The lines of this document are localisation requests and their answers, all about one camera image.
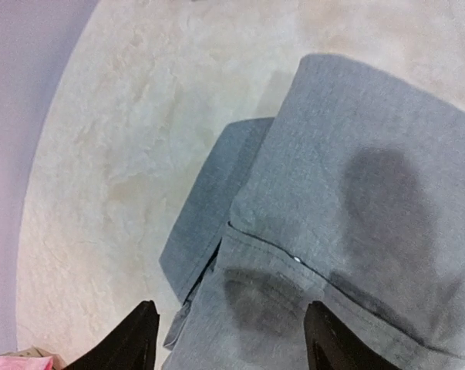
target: pink fabric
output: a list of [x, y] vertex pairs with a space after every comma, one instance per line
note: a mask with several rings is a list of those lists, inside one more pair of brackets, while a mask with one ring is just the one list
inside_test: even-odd
[[52, 357], [12, 357], [0, 356], [0, 370], [51, 370]]

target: pink object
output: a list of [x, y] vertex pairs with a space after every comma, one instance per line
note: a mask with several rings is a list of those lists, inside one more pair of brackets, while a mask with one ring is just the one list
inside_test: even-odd
[[52, 357], [0, 356], [0, 370], [52, 370]]

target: purple wall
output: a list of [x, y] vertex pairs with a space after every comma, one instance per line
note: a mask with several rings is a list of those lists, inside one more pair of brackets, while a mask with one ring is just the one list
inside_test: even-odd
[[16, 256], [35, 148], [96, 1], [0, 0], [0, 352], [16, 347]]

